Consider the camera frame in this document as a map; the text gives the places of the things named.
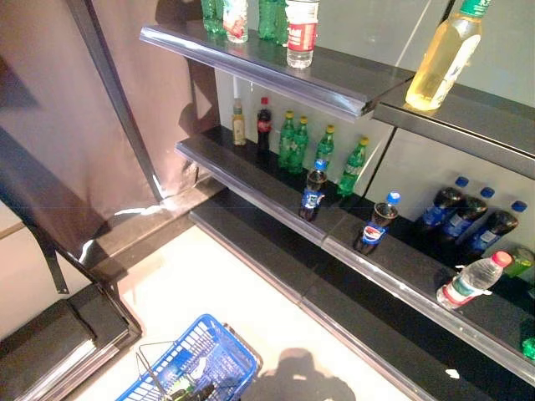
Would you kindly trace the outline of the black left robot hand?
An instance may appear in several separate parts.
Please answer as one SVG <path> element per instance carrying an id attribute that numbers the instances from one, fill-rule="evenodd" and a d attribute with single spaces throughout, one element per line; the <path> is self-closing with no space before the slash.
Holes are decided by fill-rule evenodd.
<path id="1" fill-rule="evenodd" d="M 209 383 L 202 388 L 196 388 L 187 380 L 181 380 L 171 387 L 163 399 L 172 401 L 203 401 L 207 400 L 214 390 L 215 385 L 213 383 Z"/>

